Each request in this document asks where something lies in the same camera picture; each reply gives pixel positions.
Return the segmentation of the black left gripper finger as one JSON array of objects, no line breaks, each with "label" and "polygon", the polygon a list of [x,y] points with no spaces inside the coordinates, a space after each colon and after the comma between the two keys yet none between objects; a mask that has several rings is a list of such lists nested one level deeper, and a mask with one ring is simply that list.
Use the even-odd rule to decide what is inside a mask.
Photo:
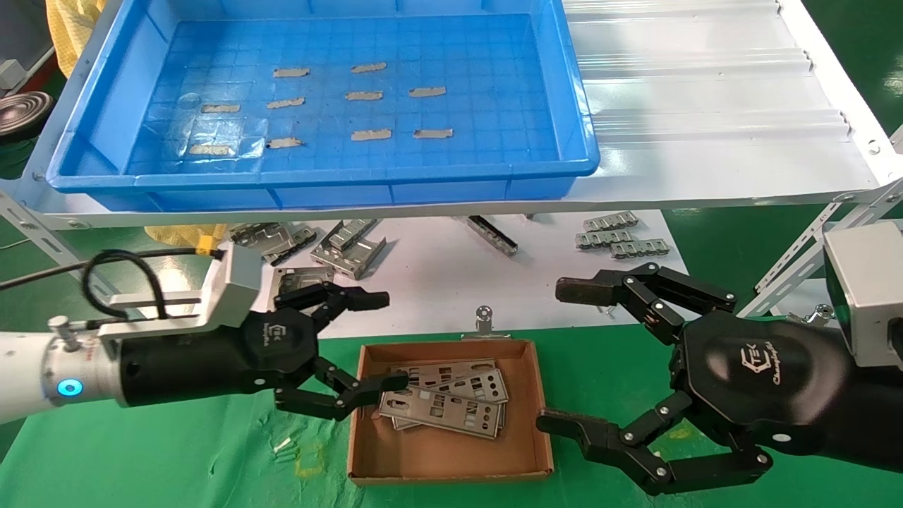
[{"label": "black left gripper finger", "polygon": [[390,304],[387,292],[368,292],[360,286],[344,287],[323,281],[274,297],[274,308],[298,311],[314,308],[310,318],[316,332],[322,331],[344,311],[370,311]]},{"label": "black left gripper finger", "polygon": [[[316,379],[332,394],[301,389],[306,380]],[[307,417],[342,421],[355,409],[377,405],[385,392],[400,392],[409,383],[404,372],[378,374],[358,379],[317,357],[307,363],[296,380],[282,380],[274,389],[275,408]]]}]

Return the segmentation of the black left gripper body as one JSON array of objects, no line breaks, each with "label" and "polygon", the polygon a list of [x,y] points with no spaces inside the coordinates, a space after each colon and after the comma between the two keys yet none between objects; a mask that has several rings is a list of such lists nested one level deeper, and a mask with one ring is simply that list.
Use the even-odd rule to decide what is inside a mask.
[{"label": "black left gripper body", "polygon": [[312,376],[318,326],[296,310],[251,313],[238,327],[126,339],[120,380],[127,407],[297,387]]}]

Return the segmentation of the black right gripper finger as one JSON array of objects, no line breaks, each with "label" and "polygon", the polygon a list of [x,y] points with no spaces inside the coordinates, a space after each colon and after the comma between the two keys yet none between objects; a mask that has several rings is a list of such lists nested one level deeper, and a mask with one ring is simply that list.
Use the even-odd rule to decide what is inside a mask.
[{"label": "black right gripper finger", "polygon": [[607,419],[542,409],[539,431],[573,440],[583,458],[614,467],[650,496],[684,494],[756,482],[772,467],[772,459],[745,436],[729,433],[729,452],[667,461],[648,446],[690,414],[694,400],[674,392],[654,409],[620,428]]},{"label": "black right gripper finger", "polygon": [[664,345],[680,343],[686,324],[668,303],[698,315],[731,313],[736,305],[728,291],[651,262],[632,270],[600,270],[591,279],[561,277],[555,297],[594,308],[622,306]]}]

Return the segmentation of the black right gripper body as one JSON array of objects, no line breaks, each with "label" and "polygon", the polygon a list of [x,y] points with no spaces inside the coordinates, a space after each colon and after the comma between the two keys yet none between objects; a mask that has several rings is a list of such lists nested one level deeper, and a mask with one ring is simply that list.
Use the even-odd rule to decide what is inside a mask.
[{"label": "black right gripper body", "polygon": [[835,328],[708,314],[684,326],[669,367],[719,445],[901,470],[901,370],[858,366]]}]

